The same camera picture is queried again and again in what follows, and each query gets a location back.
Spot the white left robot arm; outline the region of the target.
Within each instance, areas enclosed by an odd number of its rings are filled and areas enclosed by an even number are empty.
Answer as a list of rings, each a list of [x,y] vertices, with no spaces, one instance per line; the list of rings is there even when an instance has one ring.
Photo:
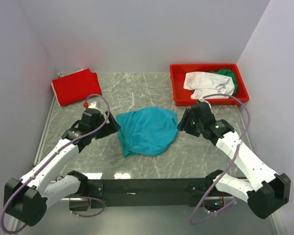
[[[76,157],[92,140],[101,139],[119,130],[109,111],[102,114],[87,108],[82,118],[62,135],[55,148],[30,172],[4,186],[4,213],[29,226],[36,225],[47,209],[66,196],[89,194],[88,178],[77,171],[69,172],[62,180],[52,183],[68,161]]]

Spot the teal t-shirt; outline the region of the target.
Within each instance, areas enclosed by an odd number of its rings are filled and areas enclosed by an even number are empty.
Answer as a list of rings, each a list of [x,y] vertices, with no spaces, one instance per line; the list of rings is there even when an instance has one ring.
[[[118,137],[125,158],[158,156],[167,150],[178,134],[176,112],[145,107],[117,115]]]

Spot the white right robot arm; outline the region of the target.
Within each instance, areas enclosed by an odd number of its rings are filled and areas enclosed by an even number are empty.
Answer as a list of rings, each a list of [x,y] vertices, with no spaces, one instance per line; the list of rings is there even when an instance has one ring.
[[[245,201],[257,217],[265,219],[289,202],[289,176],[278,174],[261,161],[226,120],[215,119],[208,103],[199,102],[187,108],[178,130],[195,137],[203,136],[231,160],[225,170],[216,170],[206,176],[206,191],[198,206],[209,194],[225,192]],[[246,180],[230,176],[231,165],[236,165]]]

